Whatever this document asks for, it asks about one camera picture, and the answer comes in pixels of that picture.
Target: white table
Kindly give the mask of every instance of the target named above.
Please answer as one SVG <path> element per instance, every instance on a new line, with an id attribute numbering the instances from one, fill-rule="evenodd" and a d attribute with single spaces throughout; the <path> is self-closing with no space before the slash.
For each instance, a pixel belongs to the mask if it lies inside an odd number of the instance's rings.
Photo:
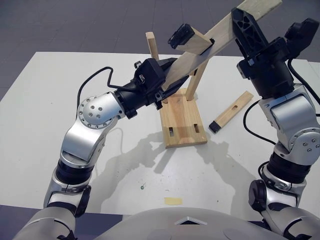
<path id="1" fill-rule="evenodd" d="M 147 54 L 38 52 L 0 102 L 0 204 L 42 208 L 57 165 L 64 134 L 73 124 L 76 97 L 82 82 L 96 70 L 114 68 L 112 82 L 124 85 L 133 64 Z M 175 57 L 161 55 L 160 58 Z M 151 105 L 130 120 L 118 122 L 91 179 L 89 213 L 130 215 L 168 207 L 164 197 L 183 199 L 184 207 L 218 210 L 245 220 L 261 216 L 248 204 L 248 189 L 257 168 L 269 159 L 273 145 L 247 133 L 241 110 L 218 134 L 209 124 L 245 90 L 259 99 L 251 82 L 242 79 L 236 64 L 241 57 L 215 56 L 196 91 L 208 143 L 165 149 L 161 121 Z M 320 94 L 320 80 L 306 60 L 293 66 Z M 108 72 L 99 74 L 82 91 L 81 99 L 110 91 Z M 276 131 L 259 107 L 247 125 L 276 141 Z M 300 206 L 320 217 L 320 161 L 307 176 Z"/>

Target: wooden beam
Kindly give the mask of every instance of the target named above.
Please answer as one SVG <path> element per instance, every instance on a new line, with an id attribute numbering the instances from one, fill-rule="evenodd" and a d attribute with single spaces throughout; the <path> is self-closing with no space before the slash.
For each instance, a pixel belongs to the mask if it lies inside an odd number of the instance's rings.
<path id="1" fill-rule="evenodd" d="M 245 0 L 238 8 L 250 13 L 256 20 L 259 20 L 281 3 L 281 0 Z M 212 58 L 235 39 L 231 12 L 211 28 L 205 36 L 209 39 L 214 39 L 215 42 L 213 46 L 201 55 L 195 55 L 190 52 L 182 54 L 166 71 L 166 82 L 162 85 L 164 91 L 175 81 L 189 75 L 189 73 Z"/>
<path id="2" fill-rule="evenodd" d="M 234 103 L 221 113 L 210 125 L 209 128 L 217 133 L 223 128 L 254 96 L 245 91 Z"/>
<path id="3" fill-rule="evenodd" d="M 158 61 L 159 54 L 158 54 L 158 48 L 157 48 L 157 43 L 156 43 L 156 38 L 155 38 L 154 33 L 152 31 L 149 31 L 149 32 L 145 33 L 145 36 L 146 36 L 146 40 L 148 42 L 151 57 Z"/>
<path id="4" fill-rule="evenodd" d="M 195 75 L 191 77 L 188 88 L 186 89 L 186 93 L 185 93 L 185 97 L 187 101 L 191 101 L 192 99 L 194 99 L 196 89 L 199 85 L 202 75 L 204 74 L 207 64 L 208 64 L 208 60 L 202 63 L 199 66 L 198 70 L 196 71 Z"/>

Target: floor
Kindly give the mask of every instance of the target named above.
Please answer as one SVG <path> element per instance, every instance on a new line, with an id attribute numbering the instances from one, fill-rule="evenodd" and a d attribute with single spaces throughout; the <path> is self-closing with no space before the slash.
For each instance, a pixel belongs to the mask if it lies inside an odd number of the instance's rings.
<path id="1" fill-rule="evenodd" d="M 0 0 L 0 100 L 38 51 L 148 53 L 145 32 L 153 31 L 160 54 L 180 54 L 167 44 L 188 23 L 206 33 L 241 0 Z M 293 22 L 320 21 L 319 0 L 283 0 L 258 23 L 271 41 Z M 241 56 L 235 43 L 218 55 Z M 320 62 L 320 30 L 299 58 Z M 0 206 L 0 236 L 11 239 L 36 209 Z M 80 240 L 91 240 L 122 219 L 86 213 Z"/>

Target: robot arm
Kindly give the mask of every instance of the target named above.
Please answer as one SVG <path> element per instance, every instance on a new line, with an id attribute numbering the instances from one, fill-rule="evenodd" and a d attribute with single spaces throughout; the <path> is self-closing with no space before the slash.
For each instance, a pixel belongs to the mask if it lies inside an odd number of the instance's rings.
<path id="1" fill-rule="evenodd" d="M 90 197 L 89 181 L 92 170 L 102 148 L 106 135 L 127 116 L 137 115 L 137 109 L 155 104 L 162 107 L 161 101 L 174 94 L 189 76 L 183 77 L 165 91 L 165 70 L 176 58 L 156 61 L 146 59 L 135 63 L 133 79 L 125 86 L 100 96 L 87 97 L 77 109 L 75 123 L 64 136 L 57 167 L 45 195 L 44 209 L 39 211 L 16 235 L 20 239 L 73 240 L 75 217 L 86 210 Z"/>
<path id="2" fill-rule="evenodd" d="M 320 156 L 320 126 L 315 107 L 302 84 L 294 84 L 285 63 L 312 41 L 319 23 L 293 24 L 286 39 L 268 43 L 252 15 L 234 8 L 232 27 L 244 60 L 237 65 L 262 97 L 259 105 L 277 130 L 278 143 L 261 180 L 251 183 L 249 204 L 261 213 L 273 232 L 288 239 L 309 239 L 320 233 L 320 219 L 298 208 L 305 177 Z"/>

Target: wooden block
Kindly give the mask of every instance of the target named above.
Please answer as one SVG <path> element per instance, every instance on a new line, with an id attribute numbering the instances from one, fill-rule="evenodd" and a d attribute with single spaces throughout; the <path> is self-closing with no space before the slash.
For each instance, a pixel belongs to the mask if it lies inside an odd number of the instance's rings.
<path id="1" fill-rule="evenodd" d="M 217 133 L 223 128 L 245 105 L 247 105 L 254 96 L 245 91 L 234 103 L 232 103 L 223 113 L 221 113 L 209 126 Z"/>
<path id="2" fill-rule="evenodd" d="M 182 24 L 169 39 L 169 44 L 173 49 L 200 55 L 213 43 L 189 24 Z"/>
<path id="3" fill-rule="evenodd" d="M 281 2 L 281 0 L 245 0 L 238 6 L 238 8 L 250 13 L 256 20 L 259 20 L 272 9 L 280 5 Z M 212 58 L 216 53 L 235 39 L 232 28 L 231 13 L 211 28 L 205 36 L 208 39 L 214 39 L 215 42 L 213 46 L 201 55 L 196 55 L 190 52 L 183 53 L 166 71 L 166 81 L 162 85 L 162 89 L 164 91 L 175 81 L 189 75 L 189 73 L 197 69 L 208 59 Z"/>
<path id="4" fill-rule="evenodd" d="M 198 70 L 196 71 L 195 75 L 191 77 L 188 88 L 186 89 L 186 93 L 185 93 L 185 97 L 187 101 L 191 101 L 192 99 L 194 99 L 196 89 L 199 85 L 202 75 L 204 74 L 207 64 L 208 64 L 208 61 L 205 61 L 204 63 L 202 63 L 199 66 Z"/>
<path id="5" fill-rule="evenodd" d="M 160 118 L 166 148 L 207 143 L 196 101 L 187 101 L 185 88 L 168 98 L 160 109 Z"/>
<path id="6" fill-rule="evenodd" d="M 156 38 L 155 38 L 154 33 L 152 31 L 149 31 L 149 32 L 145 33 L 145 36 L 146 36 L 146 40 L 148 42 L 151 57 L 158 61 L 159 54 L 158 54 L 158 48 L 157 48 L 157 43 L 156 43 Z"/>

